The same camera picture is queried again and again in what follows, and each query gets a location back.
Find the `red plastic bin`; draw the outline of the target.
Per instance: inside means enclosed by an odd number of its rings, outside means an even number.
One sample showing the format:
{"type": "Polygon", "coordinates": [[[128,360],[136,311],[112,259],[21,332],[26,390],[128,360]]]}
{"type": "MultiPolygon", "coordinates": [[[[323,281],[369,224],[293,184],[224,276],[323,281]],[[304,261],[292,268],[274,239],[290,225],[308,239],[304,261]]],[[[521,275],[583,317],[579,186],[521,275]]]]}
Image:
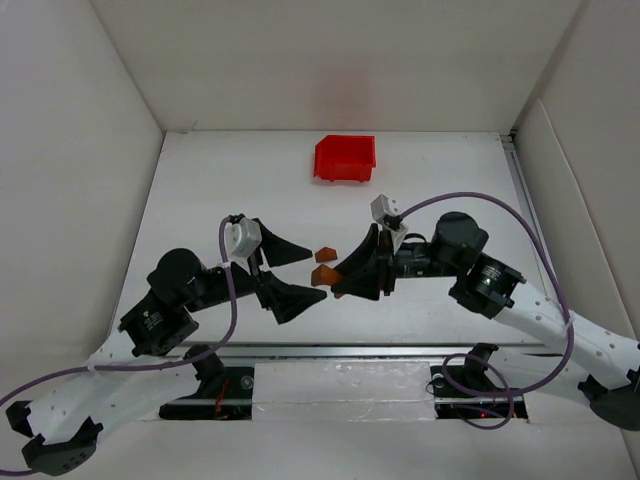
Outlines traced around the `red plastic bin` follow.
{"type": "Polygon", "coordinates": [[[374,136],[327,135],[315,146],[313,175],[321,180],[369,182],[375,167],[374,136]]]}

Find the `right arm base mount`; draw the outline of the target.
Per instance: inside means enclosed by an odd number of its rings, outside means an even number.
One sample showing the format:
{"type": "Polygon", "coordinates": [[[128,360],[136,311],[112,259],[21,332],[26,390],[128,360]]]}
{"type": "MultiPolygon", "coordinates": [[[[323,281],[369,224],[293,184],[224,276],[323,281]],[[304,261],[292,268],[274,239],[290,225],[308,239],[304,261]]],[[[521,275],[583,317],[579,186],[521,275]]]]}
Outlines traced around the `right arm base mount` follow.
{"type": "MultiPolygon", "coordinates": [[[[466,357],[456,357],[456,364],[447,364],[449,376],[463,387],[481,392],[498,393],[504,390],[503,383],[489,376],[489,369],[475,360],[466,357]]],[[[515,397],[514,408],[509,414],[509,401],[505,397],[487,398],[473,397],[464,391],[456,389],[443,375],[441,365],[431,367],[431,380],[425,390],[434,397],[434,409],[438,420],[465,420],[470,423],[480,420],[495,420],[500,422],[505,417],[511,419],[528,419],[528,412],[524,399],[515,397]]]]}

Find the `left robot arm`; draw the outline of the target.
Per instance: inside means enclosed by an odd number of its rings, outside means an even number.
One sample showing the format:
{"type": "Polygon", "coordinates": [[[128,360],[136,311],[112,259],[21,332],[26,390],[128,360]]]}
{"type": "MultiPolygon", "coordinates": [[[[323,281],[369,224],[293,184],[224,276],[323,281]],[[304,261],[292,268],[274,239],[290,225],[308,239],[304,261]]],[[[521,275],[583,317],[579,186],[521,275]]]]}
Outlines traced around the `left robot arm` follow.
{"type": "Polygon", "coordinates": [[[83,365],[47,374],[2,397],[11,429],[28,439],[21,450],[26,467],[17,477],[65,475],[127,423],[182,397],[224,391],[225,366],[216,353],[235,331],[240,298],[256,296],[280,325],[325,299],[322,290],[284,283],[261,268],[313,254],[259,219],[225,217],[218,244],[222,261],[214,268],[186,248],[165,253],[147,277],[147,294],[83,365]],[[167,360],[198,329],[194,313],[222,304],[231,309],[223,337],[167,360]]]}

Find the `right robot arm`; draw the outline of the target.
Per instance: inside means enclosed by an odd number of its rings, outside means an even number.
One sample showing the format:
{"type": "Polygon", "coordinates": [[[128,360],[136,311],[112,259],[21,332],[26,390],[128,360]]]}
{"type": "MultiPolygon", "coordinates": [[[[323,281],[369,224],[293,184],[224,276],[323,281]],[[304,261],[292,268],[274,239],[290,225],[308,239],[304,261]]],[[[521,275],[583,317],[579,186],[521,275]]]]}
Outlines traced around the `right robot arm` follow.
{"type": "Polygon", "coordinates": [[[449,212],[432,239],[371,225],[358,248],[341,262],[336,295],[378,300],[400,278],[455,280],[449,294],[464,309],[515,328],[549,348],[563,349],[551,380],[535,389],[584,404],[607,423],[639,428],[639,344],[565,309],[528,284],[522,274],[484,254],[489,236],[467,214],[449,212]]]}

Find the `orange arch wood block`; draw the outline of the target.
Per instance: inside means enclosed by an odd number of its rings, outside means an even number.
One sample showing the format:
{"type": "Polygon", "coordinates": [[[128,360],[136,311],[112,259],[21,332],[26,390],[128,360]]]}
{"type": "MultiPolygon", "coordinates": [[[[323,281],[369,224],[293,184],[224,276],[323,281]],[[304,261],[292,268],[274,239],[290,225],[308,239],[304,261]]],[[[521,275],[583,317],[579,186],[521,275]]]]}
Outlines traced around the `orange arch wood block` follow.
{"type": "Polygon", "coordinates": [[[343,276],[335,269],[327,265],[319,265],[311,273],[311,286],[320,287],[328,286],[333,287],[343,280],[343,276]]]}

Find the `reddish brown house block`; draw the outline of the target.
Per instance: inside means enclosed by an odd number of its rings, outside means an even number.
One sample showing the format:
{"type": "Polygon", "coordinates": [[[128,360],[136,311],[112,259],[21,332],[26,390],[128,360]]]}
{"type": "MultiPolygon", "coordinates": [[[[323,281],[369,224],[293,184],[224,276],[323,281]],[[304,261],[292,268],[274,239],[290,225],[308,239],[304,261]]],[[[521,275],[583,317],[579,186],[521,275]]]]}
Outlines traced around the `reddish brown house block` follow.
{"type": "Polygon", "coordinates": [[[335,249],[325,246],[315,252],[314,258],[317,263],[328,263],[336,261],[338,253],[335,249]]]}

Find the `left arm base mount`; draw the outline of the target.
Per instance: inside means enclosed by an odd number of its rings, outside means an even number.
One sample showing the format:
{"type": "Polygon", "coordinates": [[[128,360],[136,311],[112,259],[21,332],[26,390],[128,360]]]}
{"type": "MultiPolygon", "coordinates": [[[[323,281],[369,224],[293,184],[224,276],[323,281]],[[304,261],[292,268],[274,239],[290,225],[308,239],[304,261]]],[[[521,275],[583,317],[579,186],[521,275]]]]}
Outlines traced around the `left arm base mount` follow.
{"type": "Polygon", "coordinates": [[[252,419],[255,385],[253,366],[227,366],[215,354],[194,363],[198,389],[194,394],[162,405],[167,421],[245,421],[252,419]]]}

